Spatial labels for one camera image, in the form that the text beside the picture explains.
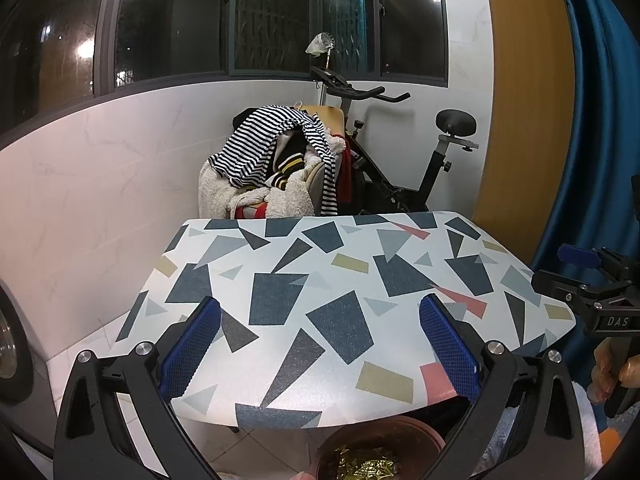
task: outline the blue curtain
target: blue curtain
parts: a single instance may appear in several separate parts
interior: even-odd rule
[[[597,285],[604,279],[596,270],[562,264],[556,251],[569,243],[640,253],[631,192],[631,176],[640,173],[640,46],[611,0],[565,1],[574,43],[574,123],[532,268]],[[597,343],[586,341],[580,327],[559,342],[583,386],[590,382]]]

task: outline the striped shirt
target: striped shirt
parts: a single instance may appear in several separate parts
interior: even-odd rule
[[[263,187],[276,138],[295,126],[302,126],[306,140],[324,162],[321,215],[337,215],[335,158],[317,115],[286,106],[258,108],[233,132],[222,150],[209,157],[209,164],[234,187]]]

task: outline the blue textured pad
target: blue textured pad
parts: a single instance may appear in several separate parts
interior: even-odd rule
[[[474,402],[481,389],[478,362],[429,296],[420,302],[420,325],[456,392]]]
[[[166,402],[186,391],[220,330],[221,314],[218,300],[209,300],[162,362],[159,390]]]
[[[558,259],[566,264],[574,264],[587,269],[597,269],[602,260],[596,251],[581,249],[569,244],[562,244],[558,249]]]

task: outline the hand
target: hand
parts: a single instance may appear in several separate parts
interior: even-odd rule
[[[596,365],[591,371],[593,381],[587,388],[589,400],[600,404],[609,399],[618,381],[625,388],[640,388],[640,355],[632,357],[620,368],[618,377],[611,373],[611,338],[607,337],[593,353]]]

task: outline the white wall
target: white wall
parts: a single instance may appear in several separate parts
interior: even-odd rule
[[[249,106],[315,102],[295,81],[194,84],[106,102],[0,152],[0,280],[45,359],[131,308],[198,172]]]
[[[396,186],[417,189],[435,149],[438,134],[435,117],[440,110],[457,108],[472,114],[480,144],[473,153],[451,146],[449,173],[441,172],[428,206],[431,210],[473,214],[489,138],[494,91],[494,42],[489,0],[445,0],[449,29],[449,87],[406,83],[357,82],[356,88],[384,85],[386,94],[410,92],[401,104],[367,100],[353,102],[351,123],[365,122],[360,140],[380,170]],[[332,104],[331,97],[327,104]]]

